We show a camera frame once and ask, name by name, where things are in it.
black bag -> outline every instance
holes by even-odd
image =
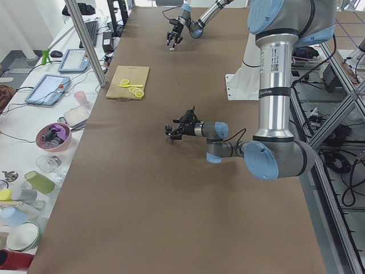
[[[95,9],[91,5],[86,5],[85,3],[78,3],[81,15],[92,15],[95,14]],[[65,16],[70,16],[68,13],[67,6],[62,10],[62,14]]]

aluminum pole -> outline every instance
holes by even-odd
[[[84,20],[82,19],[79,6],[75,0],[64,0],[66,6],[68,8],[68,12],[72,20],[74,21],[76,32],[79,35],[79,38],[84,46],[86,53],[90,59],[91,66],[94,70],[94,73],[99,81],[101,87],[104,87],[107,84],[107,80],[105,78],[104,72],[100,66],[98,56],[96,55],[95,49],[92,45],[89,33],[85,27]]]

white bowl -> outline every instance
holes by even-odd
[[[39,227],[35,223],[24,223],[9,233],[6,244],[14,251],[25,251],[37,241]]]

pink cup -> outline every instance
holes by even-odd
[[[88,100],[86,98],[85,92],[82,90],[77,91],[74,95],[75,99],[79,102],[81,106],[86,106],[88,104]]]

tablet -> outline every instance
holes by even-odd
[[[67,50],[58,67],[58,71],[61,73],[84,72],[89,64],[90,60],[85,49]]]
[[[53,106],[66,91],[70,82],[70,77],[46,74],[29,93],[25,102],[37,106]]]

